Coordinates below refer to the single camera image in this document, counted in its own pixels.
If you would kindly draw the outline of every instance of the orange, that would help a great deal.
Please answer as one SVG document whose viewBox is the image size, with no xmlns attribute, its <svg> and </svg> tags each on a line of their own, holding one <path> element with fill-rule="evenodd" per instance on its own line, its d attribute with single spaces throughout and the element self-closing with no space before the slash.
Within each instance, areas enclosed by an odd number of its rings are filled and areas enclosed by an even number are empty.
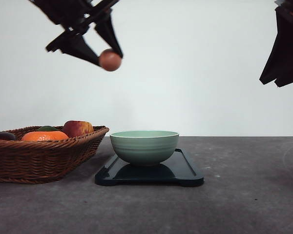
<svg viewBox="0 0 293 234">
<path fill-rule="evenodd" d="M 60 131 L 52 132 L 29 132 L 26 133 L 21 140 L 26 141 L 39 141 L 39 140 L 64 140 L 68 139 L 68 136 Z"/>
</svg>

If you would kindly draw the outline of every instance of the red ball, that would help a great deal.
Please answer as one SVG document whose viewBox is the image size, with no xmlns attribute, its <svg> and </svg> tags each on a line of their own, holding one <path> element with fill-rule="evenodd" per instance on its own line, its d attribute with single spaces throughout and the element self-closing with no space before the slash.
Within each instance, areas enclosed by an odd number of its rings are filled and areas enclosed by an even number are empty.
<svg viewBox="0 0 293 234">
<path fill-rule="evenodd" d="M 104 70 L 113 72 L 121 66 L 122 58 L 112 49 L 106 49 L 100 54 L 99 64 Z"/>
</svg>

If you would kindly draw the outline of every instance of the bowl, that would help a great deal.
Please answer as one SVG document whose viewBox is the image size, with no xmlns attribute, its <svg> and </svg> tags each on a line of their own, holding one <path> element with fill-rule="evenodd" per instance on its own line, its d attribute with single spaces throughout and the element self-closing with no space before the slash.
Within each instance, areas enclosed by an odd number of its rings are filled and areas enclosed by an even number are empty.
<svg viewBox="0 0 293 234">
<path fill-rule="evenodd" d="M 125 162 L 153 166 L 175 151 L 179 134 L 168 131 L 128 131 L 110 135 L 113 149 Z"/>
</svg>

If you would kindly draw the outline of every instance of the robotic arm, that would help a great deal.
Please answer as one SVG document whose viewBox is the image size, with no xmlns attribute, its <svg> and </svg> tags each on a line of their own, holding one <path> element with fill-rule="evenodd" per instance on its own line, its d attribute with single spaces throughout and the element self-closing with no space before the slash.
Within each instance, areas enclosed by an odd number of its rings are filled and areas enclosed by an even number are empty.
<svg viewBox="0 0 293 234">
<path fill-rule="evenodd" d="M 92 0 L 29 0 L 39 7 L 54 24 L 60 24 L 64 32 L 50 42 L 46 49 L 55 52 L 60 49 L 68 54 L 97 66 L 99 57 L 83 39 L 89 29 L 89 24 L 95 23 L 97 33 L 111 46 L 112 50 L 121 58 L 123 53 L 117 42 L 112 20 L 111 7 L 118 0 L 103 0 L 97 5 Z"/>
<path fill-rule="evenodd" d="M 275 80 L 278 87 L 293 83 L 293 0 L 277 0 L 278 34 L 260 77 L 263 84 Z"/>
<path fill-rule="evenodd" d="M 97 33 L 111 46 L 113 52 L 123 57 L 111 21 L 111 7 L 118 0 L 102 0 L 95 6 L 91 4 L 92 0 L 29 1 L 39 7 L 54 24 L 64 28 L 64 32 L 47 45 L 47 51 L 60 49 L 62 53 L 100 66 L 99 57 L 83 39 L 89 24 L 94 22 Z M 260 81 L 267 84 L 275 80 L 276 85 L 281 87 L 293 83 L 293 0 L 277 0 L 276 3 L 278 34 Z"/>
</svg>

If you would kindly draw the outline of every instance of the woven basket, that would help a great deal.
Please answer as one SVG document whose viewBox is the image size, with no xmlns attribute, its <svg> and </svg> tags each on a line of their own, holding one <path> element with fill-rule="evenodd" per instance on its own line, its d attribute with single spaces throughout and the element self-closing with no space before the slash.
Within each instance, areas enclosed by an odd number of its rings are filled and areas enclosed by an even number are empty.
<svg viewBox="0 0 293 234">
<path fill-rule="evenodd" d="M 20 140 L 39 127 L 6 131 L 16 135 L 17 140 L 0 140 L 0 182 L 41 184 L 58 181 L 95 155 L 109 131 L 105 126 L 98 126 L 93 127 L 93 133 L 65 140 Z"/>
</svg>

